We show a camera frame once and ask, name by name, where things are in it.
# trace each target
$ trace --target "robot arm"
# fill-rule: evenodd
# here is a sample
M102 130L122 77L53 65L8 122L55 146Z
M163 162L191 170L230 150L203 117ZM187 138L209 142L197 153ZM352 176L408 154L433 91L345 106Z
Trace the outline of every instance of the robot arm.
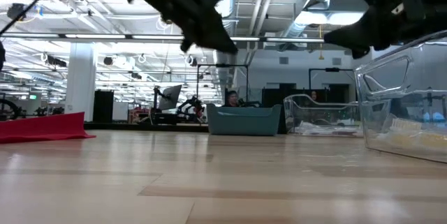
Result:
M365 56L370 47L384 50L395 43L447 29L447 0L365 0L369 8L351 25L327 33L324 40Z
M195 43L200 47L229 54L237 53L234 42L222 24L222 17L214 8L219 0L145 1L160 12L165 22L173 22L182 29L184 40L181 50L183 52Z

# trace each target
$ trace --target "metal frame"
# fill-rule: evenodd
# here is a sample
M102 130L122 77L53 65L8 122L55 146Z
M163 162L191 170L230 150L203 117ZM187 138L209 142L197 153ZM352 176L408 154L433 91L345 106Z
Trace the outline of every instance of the metal frame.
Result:
M325 72L340 72L340 71L351 71L354 73L352 69L341 69L341 68L310 68L309 69L309 90L312 90L312 71L314 70L324 70Z
M2 38L20 38L28 40L62 41L76 43L181 43L182 35L155 34L105 34L105 33L4 33ZM232 36L234 42L260 43L324 43L322 38L278 38L265 36Z
M245 80L247 82L247 85L245 87L246 97L247 101L249 101L249 66L246 64L198 64L197 65L197 84L196 84L196 95L198 97L198 83L200 82L200 67L202 66L209 66L209 67L216 67L216 68L232 68L232 67L245 67L245 70L247 71L247 74L245 75Z

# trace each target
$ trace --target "blue container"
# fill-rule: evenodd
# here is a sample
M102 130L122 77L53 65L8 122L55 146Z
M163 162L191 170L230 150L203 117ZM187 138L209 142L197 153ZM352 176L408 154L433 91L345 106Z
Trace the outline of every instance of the blue container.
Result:
M273 136L278 132L281 105L272 108L207 105L208 129L213 135Z

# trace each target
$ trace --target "ceiling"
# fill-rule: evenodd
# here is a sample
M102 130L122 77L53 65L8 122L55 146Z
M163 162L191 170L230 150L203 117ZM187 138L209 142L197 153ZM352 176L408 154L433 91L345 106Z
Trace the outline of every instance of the ceiling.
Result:
M30 4L33 0L0 0L0 23L2 26L10 22L6 13L13 3ZM225 17L223 21L227 24L234 24L234 36L246 36L254 14L256 0L234 0L232 15ZM267 17L261 26L260 35L265 33L280 34L296 18L295 3L297 0L271 0L268 6ZM325 12L360 11L365 8L362 0L331 0L330 9ZM226 5L222 4L217 10L223 15L227 12ZM307 37L318 38L325 32L334 29L337 25L316 25L307 27L304 34ZM126 33L126 34L181 34L175 25L167 25L160 20L159 13L143 0L134 0L127 3L127 0L40 0L38 5L28 13L23 22L18 22L8 32L25 33ZM57 88L58 99L63 99L66 83L66 69L58 68L60 71L48 72L54 66L47 65L43 60L46 56L53 56L69 65L70 42L60 42L57 40L24 40L19 38L4 38L3 43L7 50L7 68L36 69L27 71L27 75L22 74L2 74L3 84L0 90L8 91L10 94L17 91L33 90L36 83L39 90L47 89L51 91ZM190 58L179 49L174 43L95 43L98 52L98 74L97 88L114 89L116 94L132 95L132 99L124 99L124 96L117 95L120 100L133 100L140 102L150 102L152 99L152 88L156 83L162 83L163 87L172 86L174 83L185 83L183 100L195 93L196 67L189 64ZM244 54L237 56L237 62L243 62ZM269 54L258 54L259 60L254 59L255 65L270 65L265 59ZM216 53L198 47L192 47L187 56L191 56L200 64L215 64L218 61ZM123 66L107 66L103 63L104 58L120 58L120 61L130 63L130 67L135 71L152 71L142 75L143 80L147 80L147 85L141 87L123 87L125 82L133 81L130 74L126 73ZM111 73L111 71L123 71L123 73ZM218 72L211 68L206 71L200 86L199 96L203 100L221 100L222 87L219 84Z

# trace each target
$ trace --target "clear plastic bin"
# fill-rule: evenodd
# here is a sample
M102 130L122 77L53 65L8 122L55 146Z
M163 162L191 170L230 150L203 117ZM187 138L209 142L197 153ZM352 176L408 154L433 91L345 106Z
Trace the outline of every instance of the clear plastic bin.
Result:
M366 145L447 162L447 31L356 69Z
M317 103L308 95L284 99L288 133L306 136L362 137L357 103Z

